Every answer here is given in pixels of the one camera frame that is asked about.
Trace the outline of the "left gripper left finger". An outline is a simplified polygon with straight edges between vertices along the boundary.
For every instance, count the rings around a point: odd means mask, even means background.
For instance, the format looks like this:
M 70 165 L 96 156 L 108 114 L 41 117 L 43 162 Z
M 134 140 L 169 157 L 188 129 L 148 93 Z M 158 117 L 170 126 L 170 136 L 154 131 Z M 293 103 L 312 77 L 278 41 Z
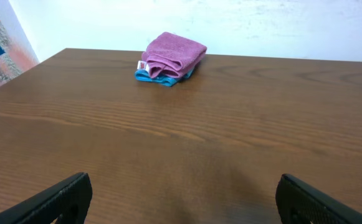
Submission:
M 0 224 L 83 224 L 92 200 L 87 173 L 79 172 L 0 213 Z

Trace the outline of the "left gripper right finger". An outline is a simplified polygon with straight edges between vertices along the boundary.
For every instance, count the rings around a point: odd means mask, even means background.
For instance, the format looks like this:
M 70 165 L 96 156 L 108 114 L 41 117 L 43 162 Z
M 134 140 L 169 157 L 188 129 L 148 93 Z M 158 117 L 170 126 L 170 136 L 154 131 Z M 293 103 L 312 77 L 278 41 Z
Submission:
M 362 213 L 290 174 L 282 174 L 275 201 L 283 224 L 362 224 Z

